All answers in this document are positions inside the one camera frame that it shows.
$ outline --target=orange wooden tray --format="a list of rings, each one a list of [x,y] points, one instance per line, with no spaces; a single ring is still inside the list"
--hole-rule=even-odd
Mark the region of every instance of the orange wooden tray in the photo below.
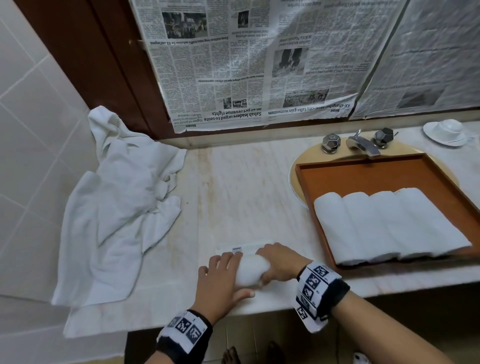
[[[297,164],[295,171],[328,264],[342,274],[352,273],[352,271],[375,271],[387,265],[396,268],[407,265],[409,268],[414,266],[420,268],[425,267],[426,264],[445,260],[465,260],[465,258],[478,260],[480,257],[480,210],[425,153],[382,156],[375,159],[361,156]],[[380,191],[394,192],[406,187],[416,187],[421,190],[470,240],[473,246],[461,249],[454,255],[439,258],[425,257],[401,262],[391,260],[378,264],[362,263],[351,267],[337,265],[315,214],[313,207],[315,199],[328,192],[336,192],[343,197],[353,192],[361,191],[372,195]]]

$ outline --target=bathroom counter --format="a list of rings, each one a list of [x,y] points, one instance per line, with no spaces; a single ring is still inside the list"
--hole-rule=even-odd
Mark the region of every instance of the bathroom counter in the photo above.
[[[430,141],[420,127],[396,129],[396,138],[442,160],[458,177],[463,192],[480,207],[480,121],[464,125],[475,138],[458,149]],[[324,261],[310,214],[288,183],[296,157],[321,140],[318,136],[190,150],[171,192],[182,197],[182,212],[167,236],[145,255],[131,296],[72,309],[65,336],[165,325],[193,303],[197,268],[208,263],[220,244],[270,239]],[[382,275],[347,279],[362,297],[475,281],[480,281],[480,264],[464,263],[421,271],[391,268]],[[291,308],[295,289],[295,281],[272,282],[231,314]]]

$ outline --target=black and white wristband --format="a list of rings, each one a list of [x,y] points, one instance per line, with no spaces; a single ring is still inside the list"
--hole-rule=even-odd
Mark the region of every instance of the black and white wristband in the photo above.
[[[156,349],[175,364],[200,364],[212,332],[212,325],[202,314],[194,310],[183,311],[160,331]]]
[[[342,277],[329,267],[311,262],[297,277],[294,308],[310,332],[328,323],[328,315],[350,290]]]

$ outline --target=newspaper page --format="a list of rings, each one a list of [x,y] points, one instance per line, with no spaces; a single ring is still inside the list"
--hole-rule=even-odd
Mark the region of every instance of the newspaper page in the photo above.
[[[346,117],[406,0],[132,0],[175,132]]]
[[[411,0],[355,118],[480,106],[480,2]]]

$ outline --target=chrome tap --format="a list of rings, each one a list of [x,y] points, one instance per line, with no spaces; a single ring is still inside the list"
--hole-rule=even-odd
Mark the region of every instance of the chrome tap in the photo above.
[[[380,150],[370,140],[360,136],[361,129],[358,129],[355,135],[349,136],[347,139],[347,147],[358,148],[364,152],[367,152],[369,157],[381,156]]]

